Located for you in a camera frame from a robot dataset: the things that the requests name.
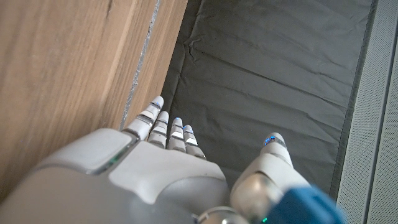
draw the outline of robot finger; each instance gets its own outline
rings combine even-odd
[[[145,140],[148,137],[150,128],[154,124],[163,107],[163,103],[163,98],[161,96],[156,96],[155,99],[149,103],[147,108],[127,126],[125,131],[137,135],[140,140]]]
[[[173,121],[173,126],[170,132],[170,139],[169,139],[169,144],[167,145],[167,149],[186,152],[183,130],[182,130],[182,120],[180,118],[175,118]]]
[[[185,141],[185,149],[187,150],[187,153],[200,159],[206,160],[206,156],[198,147],[197,139],[193,135],[193,130],[190,125],[184,126],[183,135]]]
[[[167,132],[167,121],[169,120],[169,114],[166,111],[162,111],[157,118],[154,128],[149,134],[148,142],[161,147],[166,148],[166,132]]]

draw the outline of gap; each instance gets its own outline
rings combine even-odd
[[[141,55],[140,55],[139,60],[138,60],[138,65],[137,65],[136,72],[134,74],[134,78],[132,79],[132,85],[131,85],[131,88],[130,88],[129,96],[127,97],[127,102],[124,105],[124,110],[123,110],[122,119],[120,121],[119,131],[121,131],[123,129],[123,127],[124,127],[124,123],[126,122],[127,114],[129,112],[129,109],[130,109],[130,106],[131,106],[132,97],[134,96],[134,92],[135,92],[136,87],[138,85],[139,72],[141,70],[142,64],[144,63],[145,53],[146,53],[146,50],[148,48],[150,35],[151,35],[152,30],[154,28],[156,16],[157,16],[157,13],[159,11],[159,6],[160,6],[160,0],[156,0],[154,13],[152,14],[152,19],[150,20],[150,25],[149,25],[149,28],[148,28],[148,33],[147,33],[147,36],[145,37],[144,45],[142,46]]]

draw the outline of wrinkled fabric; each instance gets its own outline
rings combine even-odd
[[[162,91],[230,186],[271,132],[330,190],[370,0],[189,0]]]

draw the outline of blue component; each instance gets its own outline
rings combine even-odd
[[[344,224],[343,212],[317,187],[290,189],[268,214],[267,223]]]

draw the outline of metal strip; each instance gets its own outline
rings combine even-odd
[[[398,52],[396,51],[386,112],[374,171],[368,223],[398,223]]]
[[[395,51],[397,16],[395,0],[379,0],[359,83],[337,198],[337,204],[345,211],[348,223],[364,223],[368,214],[391,58]]]

